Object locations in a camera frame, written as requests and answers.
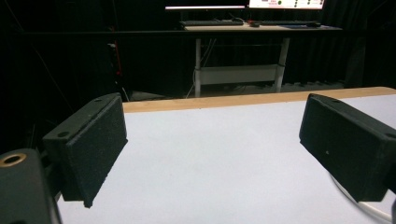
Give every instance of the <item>table leg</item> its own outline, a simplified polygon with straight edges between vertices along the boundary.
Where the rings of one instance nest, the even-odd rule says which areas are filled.
[[[201,96],[201,39],[195,40],[195,97]]]
[[[290,43],[290,38],[283,38],[282,47],[279,56],[279,63],[277,64],[276,74],[275,74],[276,92],[280,92],[280,88],[282,86],[282,79],[286,67],[286,58],[288,56],[289,43]]]

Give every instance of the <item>brass screw hole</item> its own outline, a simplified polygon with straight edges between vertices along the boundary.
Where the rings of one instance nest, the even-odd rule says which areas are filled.
[[[0,167],[10,167],[14,166],[26,159],[26,154],[16,153],[0,159]]]

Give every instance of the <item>monitor screen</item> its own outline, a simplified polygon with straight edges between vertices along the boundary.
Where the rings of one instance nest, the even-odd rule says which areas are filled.
[[[250,8],[322,9],[324,0],[249,0]]]
[[[248,0],[166,0],[165,10],[242,9]]]

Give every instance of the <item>table surface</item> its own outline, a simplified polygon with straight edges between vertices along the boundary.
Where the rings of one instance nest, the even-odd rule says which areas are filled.
[[[128,144],[92,208],[59,200],[64,223],[385,223],[300,144],[308,93],[124,104]],[[396,128],[396,90],[315,93]],[[394,198],[374,205],[389,212]]]
[[[238,96],[220,96],[206,98],[190,98],[161,101],[143,101],[124,103],[125,113],[165,111],[165,110],[182,110],[194,108],[222,107],[232,105],[258,105],[279,102],[304,101],[309,93],[322,94],[332,98],[343,99],[364,96],[390,95],[396,94],[396,90],[386,87],[341,89],[330,91],[298,91],[298,92],[281,92],[266,93]]]

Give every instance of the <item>wooden table edge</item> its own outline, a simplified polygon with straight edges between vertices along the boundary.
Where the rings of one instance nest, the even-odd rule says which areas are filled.
[[[377,95],[396,94],[396,90],[387,87],[371,87],[356,89],[341,89],[329,91],[295,91],[280,93],[265,93],[237,96],[220,96],[206,98],[190,98],[161,101],[141,101],[123,103],[124,113],[183,110],[196,108],[224,107],[234,105],[258,105],[281,102],[304,101],[309,93],[330,96],[336,99],[356,98]]]

